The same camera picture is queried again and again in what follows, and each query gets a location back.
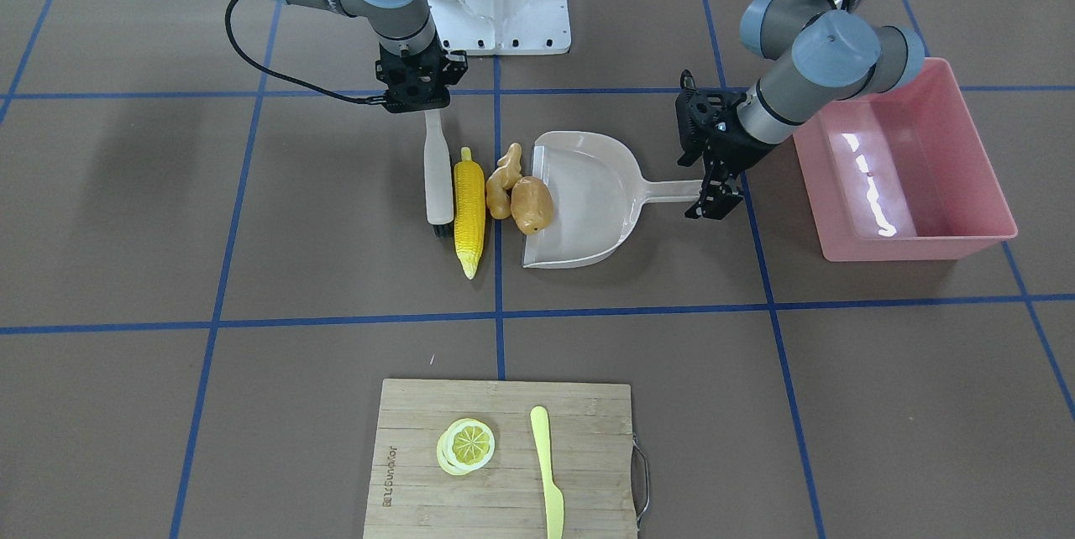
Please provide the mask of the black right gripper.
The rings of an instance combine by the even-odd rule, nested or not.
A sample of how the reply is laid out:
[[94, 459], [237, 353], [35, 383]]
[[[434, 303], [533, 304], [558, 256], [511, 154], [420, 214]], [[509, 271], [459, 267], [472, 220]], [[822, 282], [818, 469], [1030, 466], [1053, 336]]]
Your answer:
[[450, 104], [449, 88], [468, 68], [464, 49], [426, 48], [395, 55], [381, 48], [375, 76], [386, 89], [374, 103], [391, 113], [444, 109]]

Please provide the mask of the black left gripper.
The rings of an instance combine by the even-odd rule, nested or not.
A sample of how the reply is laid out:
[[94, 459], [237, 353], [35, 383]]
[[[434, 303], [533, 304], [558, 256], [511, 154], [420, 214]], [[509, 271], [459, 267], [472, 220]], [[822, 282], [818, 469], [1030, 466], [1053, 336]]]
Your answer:
[[701, 182], [699, 197], [684, 211], [684, 217], [725, 219], [744, 200], [734, 178], [777, 146], [756, 139], [742, 126], [737, 112], [746, 104], [745, 93], [699, 87], [689, 70], [680, 73], [679, 86], [676, 118], [682, 156], [677, 164], [691, 167], [701, 158], [706, 170], [721, 179]]

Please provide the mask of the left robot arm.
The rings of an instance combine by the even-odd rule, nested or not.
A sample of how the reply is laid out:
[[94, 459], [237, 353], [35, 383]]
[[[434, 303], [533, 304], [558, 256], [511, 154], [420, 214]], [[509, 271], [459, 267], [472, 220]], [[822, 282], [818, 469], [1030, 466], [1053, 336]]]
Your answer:
[[739, 178], [780, 146], [826, 104], [890, 93], [924, 67], [915, 31], [875, 27], [857, 15], [863, 0], [752, 0], [739, 36], [773, 62], [745, 93], [704, 88], [682, 72], [675, 102], [682, 156], [704, 175], [690, 219], [722, 219], [740, 205]]

